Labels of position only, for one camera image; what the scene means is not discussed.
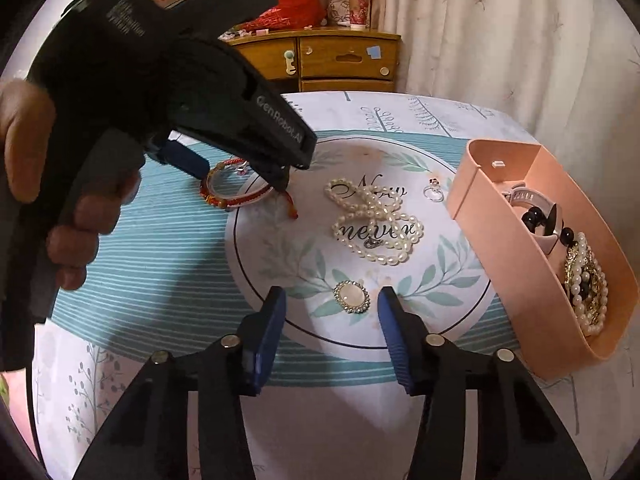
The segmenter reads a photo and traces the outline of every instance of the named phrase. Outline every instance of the wooden drawer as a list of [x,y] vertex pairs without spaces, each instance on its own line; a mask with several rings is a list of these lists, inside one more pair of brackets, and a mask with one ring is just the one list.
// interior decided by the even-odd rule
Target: wooden drawer
[[300,89],[303,92],[393,92],[395,83],[380,79],[303,79]]
[[[380,59],[373,59],[378,54],[376,47],[380,48]],[[302,77],[392,80],[396,74],[397,59],[398,42],[393,40],[349,36],[300,38]]]
[[[239,44],[236,49],[267,79],[298,77],[298,54],[295,38],[255,41],[255,43]],[[292,65],[295,72],[291,74],[287,74],[287,59],[284,57],[287,50],[294,53]]]

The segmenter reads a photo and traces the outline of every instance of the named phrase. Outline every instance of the white curtain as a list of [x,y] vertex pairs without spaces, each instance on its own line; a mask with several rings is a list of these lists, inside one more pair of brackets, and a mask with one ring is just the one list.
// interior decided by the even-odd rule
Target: white curtain
[[640,273],[640,36],[616,0],[378,0],[398,90],[508,113],[560,160]]

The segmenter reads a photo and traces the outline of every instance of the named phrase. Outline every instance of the blue sticker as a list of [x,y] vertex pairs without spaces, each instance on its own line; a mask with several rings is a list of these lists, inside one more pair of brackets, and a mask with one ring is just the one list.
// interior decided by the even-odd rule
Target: blue sticker
[[381,59],[382,58],[382,53],[380,52],[380,46],[379,45],[368,46],[367,47],[367,54],[369,54],[371,59]]

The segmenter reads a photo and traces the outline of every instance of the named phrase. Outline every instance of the human hand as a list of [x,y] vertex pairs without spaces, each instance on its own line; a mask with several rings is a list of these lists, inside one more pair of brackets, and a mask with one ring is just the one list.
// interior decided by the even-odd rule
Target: human hand
[[[27,81],[0,83],[0,143],[4,144],[4,167],[12,195],[33,202],[47,155],[49,134],[56,119],[47,93]],[[86,279],[86,266],[98,252],[98,234],[113,231],[120,206],[140,184],[135,172],[118,184],[112,194],[88,194],[78,201],[71,225],[54,227],[47,237],[47,254],[61,267],[58,286],[76,290]]]

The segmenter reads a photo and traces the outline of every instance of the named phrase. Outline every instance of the pink plastic container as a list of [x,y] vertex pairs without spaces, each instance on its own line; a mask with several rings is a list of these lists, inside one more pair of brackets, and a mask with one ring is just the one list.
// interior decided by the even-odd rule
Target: pink plastic container
[[[504,167],[494,168],[496,160]],[[597,336],[584,337],[556,276],[566,248],[558,242],[545,256],[520,219],[524,209],[512,207],[500,193],[522,180],[562,206],[564,225],[586,234],[607,275],[607,320]],[[638,303],[638,282],[596,208],[543,146],[470,140],[447,209],[491,278],[533,373],[553,379],[613,354]]]

